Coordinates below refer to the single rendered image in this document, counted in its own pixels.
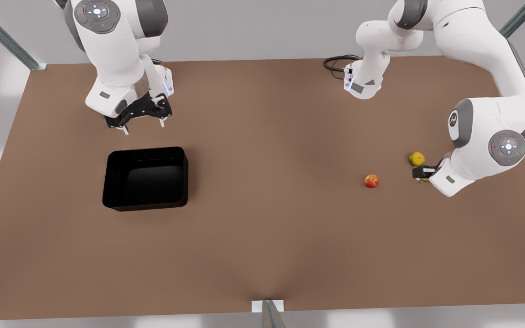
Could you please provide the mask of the black storage box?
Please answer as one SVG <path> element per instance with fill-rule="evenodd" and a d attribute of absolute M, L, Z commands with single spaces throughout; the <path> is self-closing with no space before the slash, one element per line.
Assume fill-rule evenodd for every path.
<path fill-rule="evenodd" d="M 121 212 L 183 207 L 188 158 L 181 147 L 114 151 L 108 156 L 102 203 Z"/>

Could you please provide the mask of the silver frame post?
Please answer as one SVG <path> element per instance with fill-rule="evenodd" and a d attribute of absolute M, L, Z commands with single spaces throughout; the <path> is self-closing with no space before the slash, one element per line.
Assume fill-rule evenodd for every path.
<path fill-rule="evenodd" d="M 285 311 L 284 300 L 254 300 L 251 301 L 252 313 L 261 313 L 262 328 L 286 328 L 281 317 Z"/>
<path fill-rule="evenodd" d="M 0 26 L 0 44 L 6 48 L 15 58 L 17 58 L 30 71 L 45 71 L 47 64 L 39 63 L 31 56 L 22 46 L 20 46 L 15 39 L 13 39 Z"/>
<path fill-rule="evenodd" d="M 500 34 L 505 38 L 509 38 L 521 25 L 525 23 L 525 3 L 519 10 L 504 24 L 500 29 Z"/>

